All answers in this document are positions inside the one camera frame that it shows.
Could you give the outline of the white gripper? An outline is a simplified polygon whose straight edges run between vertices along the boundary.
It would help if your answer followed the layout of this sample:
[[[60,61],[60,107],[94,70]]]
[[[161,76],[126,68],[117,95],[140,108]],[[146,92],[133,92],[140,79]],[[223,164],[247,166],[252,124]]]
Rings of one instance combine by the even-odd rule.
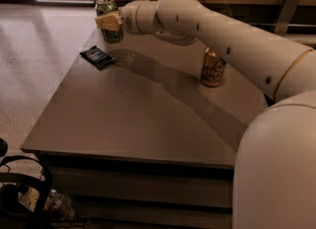
[[[102,30],[118,32],[121,29],[122,22],[124,29],[128,33],[141,35],[142,31],[137,24],[137,12],[146,3],[146,0],[132,1],[123,6],[120,12],[113,11],[97,16],[95,18],[97,27]]]

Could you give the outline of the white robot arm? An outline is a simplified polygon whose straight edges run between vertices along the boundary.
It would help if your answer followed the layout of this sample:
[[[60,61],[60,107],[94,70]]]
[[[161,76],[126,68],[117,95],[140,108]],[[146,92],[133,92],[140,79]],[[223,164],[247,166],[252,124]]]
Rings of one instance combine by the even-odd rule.
[[[273,105],[239,141],[232,229],[316,229],[316,51],[212,11],[198,0],[136,0],[100,29],[214,50]]]

